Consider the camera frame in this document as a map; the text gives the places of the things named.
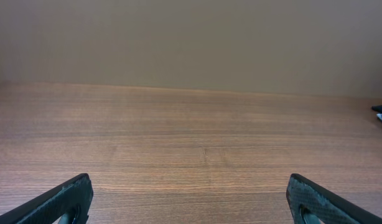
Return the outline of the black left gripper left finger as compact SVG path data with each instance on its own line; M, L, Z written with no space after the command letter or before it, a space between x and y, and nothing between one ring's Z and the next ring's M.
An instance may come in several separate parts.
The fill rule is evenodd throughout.
M82 173L0 215L0 223L86 224L92 199L91 180L87 173Z

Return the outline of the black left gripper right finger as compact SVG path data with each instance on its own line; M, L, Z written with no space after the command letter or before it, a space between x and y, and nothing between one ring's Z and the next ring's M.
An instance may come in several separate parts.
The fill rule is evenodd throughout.
M290 176L286 198L295 224L382 224L382 218L300 174Z

